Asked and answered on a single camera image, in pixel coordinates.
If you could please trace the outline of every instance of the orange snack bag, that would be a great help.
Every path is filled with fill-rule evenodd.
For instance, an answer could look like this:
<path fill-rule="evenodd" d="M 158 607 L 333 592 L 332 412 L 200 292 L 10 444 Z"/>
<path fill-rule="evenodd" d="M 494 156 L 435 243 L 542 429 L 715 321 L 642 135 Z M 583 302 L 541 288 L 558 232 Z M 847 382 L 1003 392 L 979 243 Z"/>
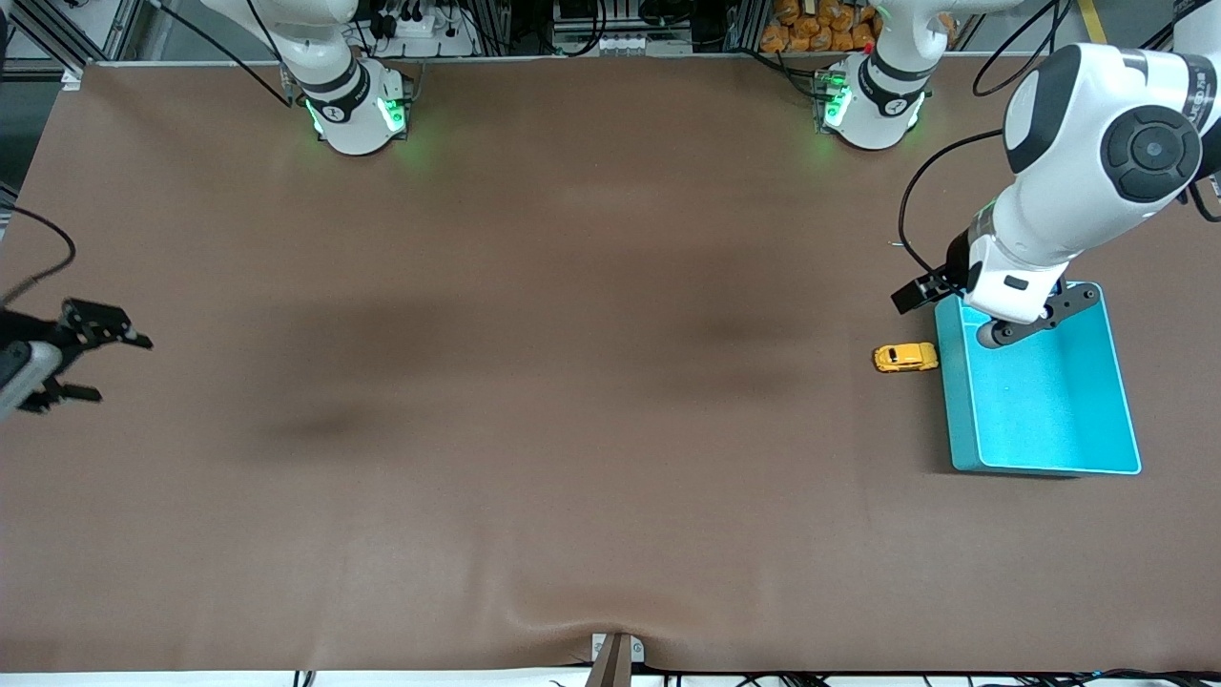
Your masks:
<path fill-rule="evenodd" d="M 797 0 L 775 0 L 772 10 L 777 21 L 784 26 L 792 26 L 792 22 L 801 18 L 801 4 Z"/>
<path fill-rule="evenodd" d="M 822 28 L 823 27 L 818 23 L 818 18 L 806 16 L 797 20 L 797 22 L 792 24 L 789 33 L 794 38 L 812 38 L 818 35 L 818 31 Z"/>
<path fill-rule="evenodd" d="M 832 33 L 832 50 L 847 51 L 852 49 L 852 34 L 846 31 Z"/>
<path fill-rule="evenodd" d="M 855 12 L 852 7 L 841 6 L 842 11 L 832 20 L 832 31 L 850 31 L 852 28 L 852 17 Z"/>
<path fill-rule="evenodd" d="M 789 44 L 789 27 L 780 24 L 768 24 L 763 29 L 763 40 L 759 41 L 759 50 L 763 52 L 780 52 Z"/>
<path fill-rule="evenodd" d="M 871 43 L 873 43 L 873 32 L 869 31 L 868 22 L 852 27 L 852 48 L 863 50 Z"/>
<path fill-rule="evenodd" d="M 830 50 L 832 49 L 832 29 L 822 27 L 814 35 L 810 37 L 810 49 L 811 50 Z"/>

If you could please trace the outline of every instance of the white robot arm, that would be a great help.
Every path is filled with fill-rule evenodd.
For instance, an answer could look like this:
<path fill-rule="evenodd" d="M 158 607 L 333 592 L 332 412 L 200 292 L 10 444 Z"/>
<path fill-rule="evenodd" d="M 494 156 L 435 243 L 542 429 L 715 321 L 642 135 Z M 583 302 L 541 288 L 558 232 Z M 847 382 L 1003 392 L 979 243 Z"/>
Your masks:
<path fill-rule="evenodd" d="M 945 265 L 895 292 L 900 311 L 960 292 L 994 317 L 980 328 L 988 347 L 1054 326 L 1093 297 L 1060 293 L 1072 259 L 1221 168 L 1221 0 L 1176 11 L 1184 52 L 1068 45 L 1026 77 L 1004 127 L 1017 178 L 951 242 Z"/>
<path fill-rule="evenodd" d="M 941 12 L 993 12 L 1021 0 L 871 0 L 884 29 L 868 55 L 829 67 L 844 72 L 845 96 L 823 113 L 824 126 L 857 148 L 890 148 L 916 123 L 924 84 L 945 55 Z"/>
<path fill-rule="evenodd" d="M 270 48 L 305 92 L 319 134 L 339 153 L 372 153 L 407 127 L 402 73 L 374 59 L 358 60 L 343 38 L 357 0 L 203 2 L 259 40 L 270 38 Z"/>

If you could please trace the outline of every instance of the brown cloth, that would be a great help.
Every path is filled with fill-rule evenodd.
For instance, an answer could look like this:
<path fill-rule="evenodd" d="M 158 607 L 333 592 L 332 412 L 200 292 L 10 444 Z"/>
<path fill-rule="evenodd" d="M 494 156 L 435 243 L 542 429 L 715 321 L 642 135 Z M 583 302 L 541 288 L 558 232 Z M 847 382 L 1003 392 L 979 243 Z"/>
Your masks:
<path fill-rule="evenodd" d="M 895 210 L 1000 124 L 978 66 L 864 153 L 751 60 L 436 65 L 355 159 L 238 70 L 89 68 L 22 193 L 81 256 L 18 305 L 120 304 L 156 349 L 0 425 L 0 669 L 565 664 L 615 630 L 684 670 L 1221 667 L 1212 227 L 1173 206 L 1070 272 L 1139 477 L 955 473 L 939 373 L 871 365 L 933 339 L 889 301 Z M 996 139 L 946 157 L 912 240 L 940 261 L 1010 178 Z M 18 218 L 0 270 L 61 250 Z"/>

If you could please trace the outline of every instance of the green led light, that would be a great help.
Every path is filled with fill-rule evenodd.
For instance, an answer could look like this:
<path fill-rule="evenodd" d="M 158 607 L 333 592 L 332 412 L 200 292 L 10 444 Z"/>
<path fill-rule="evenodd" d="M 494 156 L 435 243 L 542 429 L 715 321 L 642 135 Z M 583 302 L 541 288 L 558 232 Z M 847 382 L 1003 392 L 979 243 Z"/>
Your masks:
<path fill-rule="evenodd" d="M 385 100 L 382 98 L 377 99 L 377 109 L 381 110 L 382 118 L 386 120 L 386 126 L 391 131 L 402 131 L 403 128 L 403 106 L 393 100 Z"/>
<path fill-rule="evenodd" d="M 907 120 L 907 128 L 916 126 L 916 122 L 919 121 L 919 106 L 923 104 L 924 104 L 924 94 L 921 93 L 919 98 L 916 99 L 916 103 L 912 104 L 912 118 Z"/>
<path fill-rule="evenodd" d="M 827 116 L 824 117 L 824 123 L 827 126 L 839 126 L 844 123 L 844 112 L 847 111 L 847 106 L 852 104 L 852 89 L 847 85 L 840 88 L 840 92 L 832 101 L 827 105 Z"/>
<path fill-rule="evenodd" d="M 309 110 L 309 116 L 314 120 L 314 131 L 316 131 L 319 135 L 322 135 L 322 122 L 317 121 L 317 112 L 314 111 L 314 104 L 310 103 L 309 99 L 305 100 L 305 109 Z"/>

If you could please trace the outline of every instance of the metal frame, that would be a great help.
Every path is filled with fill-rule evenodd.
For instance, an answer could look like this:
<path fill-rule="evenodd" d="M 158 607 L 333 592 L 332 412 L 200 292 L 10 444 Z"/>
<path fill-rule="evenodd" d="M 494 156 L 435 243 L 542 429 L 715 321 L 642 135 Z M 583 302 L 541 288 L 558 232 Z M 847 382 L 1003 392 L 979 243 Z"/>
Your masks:
<path fill-rule="evenodd" d="M 5 60 L 5 78 L 59 78 L 65 70 L 79 77 L 85 65 L 126 56 L 133 39 L 131 28 L 142 5 L 140 0 L 120 0 L 106 40 L 99 46 L 49 0 L 12 0 L 10 21 L 48 59 Z"/>

